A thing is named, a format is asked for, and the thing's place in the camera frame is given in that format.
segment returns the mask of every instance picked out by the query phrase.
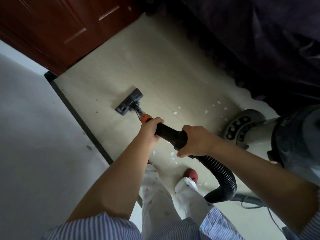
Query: red slipper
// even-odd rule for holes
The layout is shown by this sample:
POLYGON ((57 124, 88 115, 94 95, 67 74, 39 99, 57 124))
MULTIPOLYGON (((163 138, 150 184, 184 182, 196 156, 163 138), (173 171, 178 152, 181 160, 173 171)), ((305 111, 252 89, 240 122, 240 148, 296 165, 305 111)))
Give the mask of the red slipper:
POLYGON ((192 169, 192 168, 188 168, 184 174, 183 174, 183 177, 187 177, 187 178, 190 178, 191 180, 193 180, 195 183, 198 182, 198 174, 197 172, 192 169))

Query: brown door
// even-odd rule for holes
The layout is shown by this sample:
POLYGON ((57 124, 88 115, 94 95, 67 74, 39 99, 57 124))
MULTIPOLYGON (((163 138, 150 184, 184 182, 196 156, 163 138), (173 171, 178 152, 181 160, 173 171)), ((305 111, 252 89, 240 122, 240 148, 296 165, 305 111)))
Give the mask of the brown door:
POLYGON ((62 70, 140 14, 134 0, 1 0, 0 3, 0 24, 62 70))

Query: white wall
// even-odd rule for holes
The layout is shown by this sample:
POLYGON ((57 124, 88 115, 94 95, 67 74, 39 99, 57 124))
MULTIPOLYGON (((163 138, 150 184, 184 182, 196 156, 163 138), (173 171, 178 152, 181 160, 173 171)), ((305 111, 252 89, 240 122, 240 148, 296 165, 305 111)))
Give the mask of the white wall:
MULTIPOLYGON (((40 239, 65 222, 108 167, 44 76, 3 55, 0 160, 0 236, 7 240, 40 239)), ((139 225, 139 205, 134 212, 139 225)))
POLYGON ((15 48, 12 48, 10 45, 6 44, 2 40, 0 40, 0 54, 5 55, 11 60, 14 60, 15 62, 30 69, 31 71, 34 71, 39 75, 43 75, 48 71, 48 69, 31 60, 29 57, 17 51, 15 48))

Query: pajama pants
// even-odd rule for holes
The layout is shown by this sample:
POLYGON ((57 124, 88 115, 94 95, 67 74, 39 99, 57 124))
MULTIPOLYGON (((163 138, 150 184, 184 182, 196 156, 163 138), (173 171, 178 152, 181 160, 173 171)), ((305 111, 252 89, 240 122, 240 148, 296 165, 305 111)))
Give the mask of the pajama pants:
MULTIPOLYGON (((147 165, 142 181, 142 238, 149 239, 158 227, 173 221, 181 221, 172 196, 159 180, 156 168, 147 165)), ((200 227, 209 211, 214 207, 198 192, 194 181, 184 177, 175 187, 174 199, 187 217, 200 227)))

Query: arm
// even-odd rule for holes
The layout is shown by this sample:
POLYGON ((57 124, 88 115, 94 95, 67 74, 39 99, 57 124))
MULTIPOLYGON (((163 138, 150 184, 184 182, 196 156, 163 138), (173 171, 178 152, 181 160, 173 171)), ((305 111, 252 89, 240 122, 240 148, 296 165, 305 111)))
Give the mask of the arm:
POLYGON ((150 149, 159 140, 159 137, 154 135, 157 124, 163 122, 164 120, 157 117, 141 125, 138 135, 92 185, 66 222, 96 216, 102 212, 129 220, 146 170, 150 149))
POLYGON ((244 182, 295 233, 318 211, 318 186, 236 145, 225 142, 202 126, 186 125, 188 142, 178 157, 208 155, 244 182))

